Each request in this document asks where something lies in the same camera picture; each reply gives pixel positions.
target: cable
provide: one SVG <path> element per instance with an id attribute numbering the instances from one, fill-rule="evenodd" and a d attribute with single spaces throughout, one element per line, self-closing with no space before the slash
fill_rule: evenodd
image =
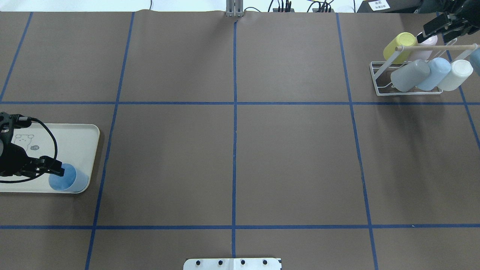
<path id="1" fill-rule="evenodd" d="M 313 4 L 315 4 L 315 3 L 318 3 L 318 9 L 320 9 L 322 3 L 320 3 L 319 1 L 313 1 L 313 2 L 310 4 L 310 7 L 308 7 L 307 12 L 310 11 L 310 8 L 311 8 L 311 7 L 313 6 Z"/>
<path id="2" fill-rule="evenodd" d="M 261 12 L 260 10 L 258 10 L 257 8 L 254 8 L 254 7 L 248 7 L 248 8 L 246 8 L 243 12 L 247 11 L 247 9 L 254 9 L 254 10 L 258 11 L 258 12 Z"/>
<path id="3" fill-rule="evenodd" d="M 270 12 L 270 8 L 272 7 L 273 1 L 274 1 L 274 0 L 272 0 L 272 1 L 270 2 L 270 5 L 268 6 L 267 12 Z M 278 2 L 278 11 L 280 11 L 280 0 L 276 0 L 276 1 Z"/>
<path id="4" fill-rule="evenodd" d="M 57 155 L 58 155 L 58 146 L 57 146 L 57 140 L 56 140 L 55 137 L 53 136 L 52 132 L 51 132 L 51 131 L 48 129 L 48 127 L 47 127 L 42 121 L 40 121 L 39 119 L 33 118 L 33 117 L 28 117 L 28 120 L 39 123 L 39 124 L 48 132 L 48 134 L 50 135 L 50 137 L 52 137 L 53 146 L 54 146 L 54 148 L 55 148 L 55 154 L 53 155 L 53 159 L 56 160 L 56 159 L 57 159 Z M 30 178 L 22 179 L 22 180 L 15 180 L 15 181 L 0 180 L 0 183 L 4 183 L 4 184 L 14 184 L 14 183 L 28 182 L 28 181 L 37 179 L 38 177 L 40 177 L 40 176 L 42 176 L 42 175 L 44 175 L 44 174 L 45 174 L 45 172 L 41 172 L 39 175 L 36 175 L 36 176 L 34 176 L 34 177 L 30 177 Z"/>
<path id="5" fill-rule="evenodd" d="M 324 3 L 322 4 L 322 7 L 319 8 L 319 9 L 317 10 L 317 12 L 324 12 L 324 9 L 325 9 L 326 7 L 327 7 L 327 2 L 324 1 Z"/>

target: blue cup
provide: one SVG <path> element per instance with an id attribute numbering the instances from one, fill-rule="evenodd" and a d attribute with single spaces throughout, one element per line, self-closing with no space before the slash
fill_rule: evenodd
<path id="1" fill-rule="evenodd" d="M 86 174 L 68 163 L 62 164 L 61 167 L 65 169 L 62 177 L 51 174 L 48 178 L 51 188 L 65 192 L 80 192 L 85 189 L 88 184 L 88 176 Z"/>
<path id="2" fill-rule="evenodd" d="M 470 64 L 473 70 L 480 76 L 480 49 L 476 49 L 470 54 Z"/>
<path id="3" fill-rule="evenodd" d="M 437 86 L 452 69 L 450 63 L 444 58 L 434 58 L 428 62 L 430 75 L 417 85 L 423 91 L 431 91 Z"/>

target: cup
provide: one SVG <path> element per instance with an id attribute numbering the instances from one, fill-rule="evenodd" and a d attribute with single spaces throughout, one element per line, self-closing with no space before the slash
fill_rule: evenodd
<path id="1" fill-rule="evenodd" d="M 408 32 L 403 32 L 398 34 L 384 49 L 384 58 L 388 60 L 390 56 L 395 52 L 395 47 L 397 46 L 415 46 L 417 45 L 417 38 Z M 400 55 L 393 61 L 394 64 L 401 64 L 407 60 L 409 57 L 409 51 L 403 51 Z"/>
<path id="2" fill-rule="evenodd" d="M 473 72 L 472 65 L 467 60 L 457 60 L 452 63 L 452 70 L 438 84 L 442 91 L 457 89 Z"/>
<path id="3" fill-rule="evenodd" d="M 51 174 L 48 178 L 50 187 L 56 191 L 80 192 L 88 184 L 88 176 L 75 168 L 74 166 L 64 163 L 61 166 L 65 169 L 63 176 Z"/>
<path id="4" fill-rule="evenodd" d="M 480 49 L 476 49 L 470 54 L 470 64 L 473 70 L 480 76 Z"/>
<path id="5" fill-rule="evenodd" d="M 444 58 L 434 58 L 428 62 L 430 67 L 430 75 L 423 80 L 423 82 L 417 84 L 417 88 L 423 91 L 431 91 L 437 86 L 452 69 L 450 63 Z"/>
<path id="6" fill-rule="evenodd" d="M 390 75 L 392 84 L 400 92 L 407 92 L 430 75 L 430 67 L 424 60 L 415 60 L 395 70 Z"/>
<path id="7" fill-rule="evenodd" d="M 432 37 L 428 38 L 427 40 L 423 41 L 422 43 L 419 43 L 418 46 L 435 46 L 437 44 L 437 41 L 438 41 L 438 37 L 437 36 L 432 36 Z M 428 58 L 430 57 L 431 54 L 432 54 L 431 50 L 413 51 L 410 54 L 410 56 L 408 57 L 408 61 L 415 61 L 417 59 L 428 60 Z"/>

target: gray cup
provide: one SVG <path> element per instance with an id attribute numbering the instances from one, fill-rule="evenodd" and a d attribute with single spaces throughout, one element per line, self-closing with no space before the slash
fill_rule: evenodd
<path id="1" fill-rule="evenodd" d="M 430 67 L 428 67 L 428 63 L 418 59 L 392 72 L 390 79 L 400 92 L 407 92 L 429 75 Z"/>

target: grid line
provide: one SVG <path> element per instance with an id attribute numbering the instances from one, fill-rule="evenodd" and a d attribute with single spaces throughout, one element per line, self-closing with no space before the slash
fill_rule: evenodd
<path id="1" fill-rule="evenodd" d="M 115 105 L 115 101 L 0 101 L 0 105 Z M 119 101 L 119 105 L 235 105 L 233 101 Z M 480 102 L 382 102 L 382 101 L 237 101 L 237 105 L 432 105 L 478 106 Z"/>
<path id="2" fill-rule="evenodd" d="M 10 65 L 10 69 L 8 70 L 7 78 L 5 79 L 5 83 L 3 84 L 3 88 L 0 94 L 0 101 L 2 101 L 3 96 L 5 95 L 5 91 L 7 90 L 7 85 L 8 81 L 10 80 L 10 76 L 13 71 L 13 67 L 15 66 L 15 62 L 17 62 L 17 57 L 18 54 L 20 53 L 20 49 L 22 48 L 22 44 L 24 42 L 25 36 L 27 34 L 28 27 L 30 25 L 30 22 L 32 21 L 33 17 L 33 12 L 30 12 L 30 15 L 28 16 L 27 24 L 25 25 L 24 32 L 22 34 L 22 38 L 20 39 L 20 42 L 18 43 L 17 51 L 15 52 L 15 55 L 13 56 L 12 64 Z"/>
<path id="3" fill-rule="evenodd" d="M 373 256 L 373 265 L 375 267 L 375 270 L 378 270 L 378 261 L 377 261 L 377 251 L 375 248 L 375 239 L 373 237 L 373 228 L 372 228 L 372 219 L 370 217 L 370 206 L 368 203 L 368 193 L 367 193 L 367 185 L 365 183 L 365 174 L 363 171 L 363 163 L 361 160 L 361 152 L 360 152 L 360 143 L 359 143 L 359 138 L 358 138 L 358 133 L 357 133 L 357 123 L 355 122 L 355 112 L 353 110 L 353 104 L 352 104 L 352 94 L 350 91 L 350 81 L 348 80 L 348 71 L 347 71 L 347 62 L 345 61 L 345 51 L 343 48 L 343 40 L 342 40 L 342 30 L 340 27 L 340 18 L 338 16 L 338 13 L 335 13 L 336 15 L 336 25 L 338 28 L 338 38 L 340 40 L 340 51 L 342 53 L 342 62 L 343 62 L 343 71 L 345 74 L 345 83 L 347 85 L 347 93 L 348 93 L 348 102 L 350 105 L 350 115 L 352 117 L 352 126 L 353 126 L 353 135 L 355 137 L 355 147 L 357 149 L 357 157 L 359 160 L 360 164 L 360 176 L 361 176 L 361 182 L 362 182 L 362 188 L 363 188 L 363 200 L 365 202 L 365 211 L 367 215 L 367 222 L 368 222 L 368 231 L 370 234 L 370 244 L 372 247 L 372 256 Z"/>
<path id="4" fill-rule="evenodd" d="M 338 230 L 338 229 L 480 228 L 480 223 L 235 225 L 237 230 Z M 81 225 L 0 225 L 0 230 L 91 230 Z M 232 225 L 98 225 L 96 230 L 231 230 Z"/>
<path id="5" fill-rule="evenodd" d="M 110 134 L 108 135 L 107 151 L 105 153 L 105 161 L 104 161 L 104 164 L 103 164 L 102 179 L 100 181 L 100 188 L 98 190 L 98 198 L 97 198 L 97 202 L 96 202 L 92 233 L 91 233 L 91 236 L 90 236 L 90 244 L 88 246 L 87 258 L 86 258 L 86 262 L 85 262 L 85 270 L 88 270 L 88 268 L 90 267 L 90 259 L 92 257 L 93 244 L 94 244 L 95 233 L 96 233 L 96 225 L 97 225 L 97 222 L 98 222 L 98 213 L 100 211 L 100 203 L 102 201 L 103 185 L 105 183 L 105 174 L 106 174 L 106 171 L 107 171 L 108 158 L 109 158 L 109 155 L 110 155 L 110 147 L 111 147 L 111 143 L 112 143 L 113 130 L 115 128 L 115 121 L 116 121 L 116 118 L 117 118 L 117 111 L 118 111 L 118 107 L 119 107 L 121 87 L 122 87 L 122 83 L 123 83 L 123 75 L 125 73 L 125 65 L 127 63 L 128 48 L 129 48 L 129 45 L 130 45 L 130 38 L 132 36 L 132 27 L 133 27 L 134 18 L 135 18 L 135 12 L 132 12 L 132 16 L 130 18 L 130 28 L 128 30 L 127 44 L 125 45 L 125 53 L 123 55 L 123 63 L 122 63 L 120 79 L 119 79 L 119 88 L 118 88 L 118 91 L 117 91 L 117 100 L 115 101 L 115 109 L 113 110 L 112 124 L 110 126 Z"/>
<path id="6" fill-rule="evenodd" d="M 236 257 L 237 225 L 237 22 L 233 24 L 232 258 Z"/>
<path id="7" fill-rule="evenodd" d="M 452 55 L 450 55 L 450 51 L 447 50 L 446 52 L 447 52 L 449 62 L 452 62 Z M 465 106 L 465 111 L 467 112 L 468 121 L 470 122 L 470 126 L 472 127 L 473 135 L 475 136 L 477 146 L 480 150 L 479 136 L 478 136 L 478 133 L 477 133 L 477 129 L 475 128 L 475 124 L 473 123 L 472 115 L 470 114 L 470 109 L 468 108 L 467 100 L 465 99 L 465 95 L 463 93 L 462 85 L 460 85 L 458 87 L 458 90 L 460 91 L 460 96 L 462 97 L 463 105 Z"/>

